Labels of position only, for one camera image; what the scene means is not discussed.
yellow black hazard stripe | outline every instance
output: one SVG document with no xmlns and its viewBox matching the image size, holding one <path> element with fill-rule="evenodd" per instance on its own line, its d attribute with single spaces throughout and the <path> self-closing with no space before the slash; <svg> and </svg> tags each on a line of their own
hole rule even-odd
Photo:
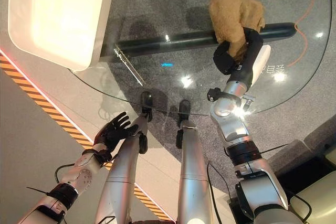
<svg viewBox="0 0 336 224">
<path fill-rule="evenodd" d="M 62 110 L 60 110 L 1 50 L 0 67 L 39 105 L 55 122 L 63 128 L 84 149 L 92 148 L 92 141 Z M 112 164 L 105 164 L 110 170 Z M 134 185 L 134 195 L 145 204 L 159 219 L 173 220 L 157 203 L 154 202 L 137 184 Z"/>
</svg>

black cable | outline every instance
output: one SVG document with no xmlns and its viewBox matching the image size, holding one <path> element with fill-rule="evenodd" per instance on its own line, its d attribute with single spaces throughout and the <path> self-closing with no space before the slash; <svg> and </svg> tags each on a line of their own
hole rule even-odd
<svg viewBox="0 0 336 224">
<path fill-rule="evenodd" d="M 40 192 L 40 193 L 47 194 L 47 192 L 46 192 L 46 191 L 42 191 L 42 190 L 39 190 L 39 189 L 36 189 L 36 188 L 33 188 L 33 187 L 26 186 L 26 188 L 29 188 L 29 189 L 32 189 L 32 190 L 38 191 L 38 192 Z"/>
<path fill-rule="evenodd" d="M 284 147 L 284 146 L 286 146 L 286 145 L 288 145 L 288 144 L 279 145 L 279 146 L 277 146 L 277 147 L 274 147 L 274 148 L 272 148 L 272 149 L 268 149 L 268 150 L 263 151 L 263 152 L 260 152 L 260 153 L 262 154 L 262 153 L 270 152 L 270 151 L 273 151 L 273 150 L 275 150 L 275 149 Z"/>
<path fill-rule="evenodd" d="M 68 164 L 68 165 L 61 165 L 60 167 L 58 167 L 55 171 L 55 180 L 57 183 L 59 183 L 59 180 L 58 180 L 58 177 L 57 177 L 57 173 L 60 169 L 64 168 L 64 167 L 69 167 L 69 166 L 73 166 L 75 165 L 74 163 L 73 164 Z"/>
<path fill-rule="evenodd" d="M 227 191 L 229 193 L 229 198 L 230 198 L 230 201 L 232 201 L 232 198 L 231 198 L 231 194 L 230 194 L 230 190 L 229 190 L 229 186 L 227 185 L 227 182 L 225 180 L 225 178 L 222 176 L 222 174 L 220 174 L 220 172 L 210 163 L 211 167 L 219 174 L 219 176 L 223 179 L 225 185 L 226 185 L 226 188 L 227 188 Z"/>
<path fill-rule="evenodd" d="M 98 224 L 102 224 L 103 221 L 105 221 L 107 218 L 111 218 L 111 219 L 109 220 L 109 222 L 106 222 L 106 224 L 108 224 L 111 221 L 113 221 L 116 217 L 115 216 L 105 216 L 101 221 L 98 222 Z"/>
<path fill-rule="evenodd" d="M 302 219 L 303 223 L 305 223 L 305 222 L 308 220 L 308 218 L 309 218 L 309 216 L 311 215 L 311 212 L 312 212 L 312 209 L 311 209 L 310 204 L 309 204 L 308 202 L 306 202 L 304 199 L 302 199 L 300 196 L 297 196 L 295 193 L 291 192 L 290 190 L 287 190 L 287 189 L 284 189 L 284 190 L 285 190 L 286 192 L 288 192 L 289 194 L 292 194 L 292 196 L 298 198 L 299 200 L 301 200 L 303 203 L 305 203 L 305 204 L 308 206 L 309 211 L 308 211 L 306 217 L 304 217 L 304 218 Z"/>
<path fill-rule="evenodd" d="M 226 152 L 226 148 L 225 148 L 225 147 L 224 147 L 224 152 L 225 152 L 225 155 L 226 155 L 226 156 L 230 157 L 229 154 L 227 154 L 227 152 Z"/>
<path fill-rule="evenodd" d="M 210 175 L 209 175 L 209 165 L 210 165 L 210 161 L 208 161 L 208 165 L 206 166 L 206 173 L 208 175 L 210 192 L 211 192 L 211 197 L 212 197 L 212 203 L 214 204 L 214 209 L 215 209 L 215 212 L 216 212 L 217 220 L 218 220 L 219 224 L 222 224 L 222 220 L 219 217 L 219 213 L 218 213 L 216 202 L 215 202 L 214 191 L 212 190 L 212 186 L 211 186 Z"/>
</svg>

silver robot leg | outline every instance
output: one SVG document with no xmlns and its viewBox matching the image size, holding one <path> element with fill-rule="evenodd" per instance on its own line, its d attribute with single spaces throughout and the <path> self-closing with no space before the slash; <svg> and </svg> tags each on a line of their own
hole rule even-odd
<svg viewBox="0 0 336 224">
<path fill-rule="evenodd" d="M 139 126 L 137 132 L 126 138 L 115 158 L 110 173 L 106 179 L 95 223 L 108 223 L 115 216 L 118 224 L 127 224 L 130 219 L 130 206 L 134 191 L 135 171 L 137 168 L 140 143 L 145 140 L 147 134 L 147 118 L 140 115 L 132 125 Z"/>
<path fill-rule="evenodd" d="M 178 224 L 212 224 L 212 206 L 202 145 L 197 128 L 189 120 L 181 122 L 182 167 L 178 194 Z"/>
</svg>

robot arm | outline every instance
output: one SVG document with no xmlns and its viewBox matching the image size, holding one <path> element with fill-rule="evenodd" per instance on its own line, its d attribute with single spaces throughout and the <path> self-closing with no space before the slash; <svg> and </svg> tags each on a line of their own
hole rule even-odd
<svg viewBox="0 0 336 224">
<path fill-rule="evenodd" d="M 234 64 L 226 53 L 228 45 L 219 46 L 214 54 L 217 68 L 223 74 L 231 75 L 223 92 L 215 88 L 207 94 L 208 100 L 213 102 L 211 117 L 239 179 L 236 191 L 243 213 L 255 224 L 302 224 L 288 211 L 282 186 L 241 119 L 242 99 L 247 100 L 245 105 L 250 105 L 252 98 L 245 93 L 258 79 L 270 55 L 270 46 L 262 45 L 263 40 L 256 31 L 244 28 L 244 32 L 248 45 L 240 65 Z"/>
<path fill-rule="evenodd" d="M 63 220 L 78 196 L 91 185 L 92 176 L 105 162 L 112 160 L 111 152 L 119 140 L 137 130 L 137 125 L 125 128 L 130 124 L 129 121 L 125 122 L 128 120 L 128 116 L 125 115 L 125 112 L 121 113 L 102 128 L 95 138 L 93 148 L 85 150 L 74 166 L 63 175 L 56 187 L 18 223 L 54 224 Z"/>
</svg>

orange cable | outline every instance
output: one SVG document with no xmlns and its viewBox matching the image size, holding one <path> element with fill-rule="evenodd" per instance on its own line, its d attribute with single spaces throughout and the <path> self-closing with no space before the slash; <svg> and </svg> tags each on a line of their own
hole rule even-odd
<svg viewBox="0 0 336 224">
<path fill-rule="evenodd" d="M 304 14 L 303 14 L 297 21 L 295 21 L 295 30 L 298 31 L 298 33 L 303 37 L 303 39 L 304 39 L 304 43 L 305 43 L 305 47 L 304 47 L 304 49 L 303 49 L 301 55 L 299 56 L 299 58 L 297 58 L 297 59 L 296 59 L 295 61 L 293 61 L 292 63 L 288 64 L 287 67 L 291 67 L 291 66 L 293 66 L 294 64 L 296 64 L 297 62 L 299 62 L 299 61 L 302 59 L 302 57 L 305 55 L 305 53 L 306 53 L 306 51 L 307 51 L 307 49 L 308 49 L 308 40 L 307 40 L 307 37 L 306 37 L 306 35 L 304 34 L 304 32 L 302 32 L 302 31 L 298 28 L 298 24 L 308 16 L 308 14 L 310 13 L 311 9 L 312 9 L 313 6 L 314 6 L 314 2 L 315 2 L 315 0 L 310 0 L 310 4 L 309 4 L 309 6 L 308 6 L 306 12 L 305 12 L 305 13 L 304 13 Z"/>
<path fill-rule="evenodd" d="M 306 37 L 306 35 L 304 34 L 304 32 L 302 32 L 302 31 L 298 28 L 298 24 L 308 16 L 308 14 L 310 13 L 311 9 L 312 9 L 313 6 L 314 6 L 314 2 L 315 2 L 315 0 L 311 0 L 309 6 L 308 6 L 308 8 L 307 8 L 307 10 L 305 11 L 305 13 L 304 13 L 304 14 L 303 14 L 297 21 L 295 21 L 294 28 L 295 28 L 295 30 L 302 36 L 302 38 L 304 39 L 305 47 L 304 47 L 304 49 L 303 49 L 301 55 L 299 56 L 299 58 L 297 58 L 297 59 L 296 59 L 295 61 L 293 61 L 292 63 L 288 64 L 287 67 L 291 67 L 291 66 L 293 66 L 294 64 L 296 64 L 298 61 L 300 61 L 300 60 L 302 59 L 302 57 L 305 55 L 305 53 L 306 53 L 306 51 L 307 51 L 307 49 L 308 49 L 308 40 L 307 40 L 307 37 Z"/>
</svg>

